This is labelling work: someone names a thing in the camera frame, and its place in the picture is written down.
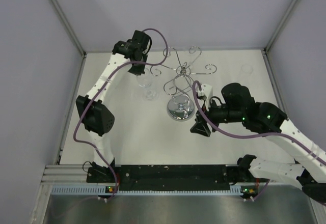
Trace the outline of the round clear wine glass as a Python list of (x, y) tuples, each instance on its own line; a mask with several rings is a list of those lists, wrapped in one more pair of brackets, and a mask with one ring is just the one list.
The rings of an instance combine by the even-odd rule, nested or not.
[(145, 68), (144, 72), (137, 76), (137, 83), (141, 88), (141, 96), (144, 100), (154, 101), (158, 98), (154, 76), (149, 69)]

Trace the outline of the ribbed clear flute glass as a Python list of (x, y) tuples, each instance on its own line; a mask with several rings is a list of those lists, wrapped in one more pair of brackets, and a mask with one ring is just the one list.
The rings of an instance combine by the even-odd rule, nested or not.
[(252, 81), (253, 71), (253, 66), (249, 64), (242, 65), (236, 81), (243, 86), (249, 87)]

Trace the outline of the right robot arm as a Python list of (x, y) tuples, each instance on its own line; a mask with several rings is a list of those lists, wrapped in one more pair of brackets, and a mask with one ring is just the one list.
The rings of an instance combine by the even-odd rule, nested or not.
[(286, 113), (269, 102), (256, 102), (249, 89), (239, 83), (222, 88), (223, 100), (213, 96), (212, 86), (194, 81), (194, 103), (198, 109), (192, 133), (209, 137), (219, 132), (236, 139), (265, 138), (293, 159), (294, 163), (268, 161), (245, 155), (237, 162), (244, 181), (263, 178), (294, 186), (325, 205), (325, 150), (305, 136)]

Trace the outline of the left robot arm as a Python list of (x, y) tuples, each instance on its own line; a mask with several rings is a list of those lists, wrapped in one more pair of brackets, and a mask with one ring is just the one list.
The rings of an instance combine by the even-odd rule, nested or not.
[(109, 96), (126, 73), (144, 74), (151, 45), (150, 36), (141, 31), (135, 31), (127, 41), (117, 42), (96, 83), (84, 96), (79, 95), (76, 99), (80, 123), (89, 135), (88, 144), (95, 146), (92, 167), (98, 168), (98, 176), (103, 181), (113, 180), (116, 174), (115, 168), (110, 166), (114, 164), (114, 156), (108, 132), (115, 117), (108, 108)]

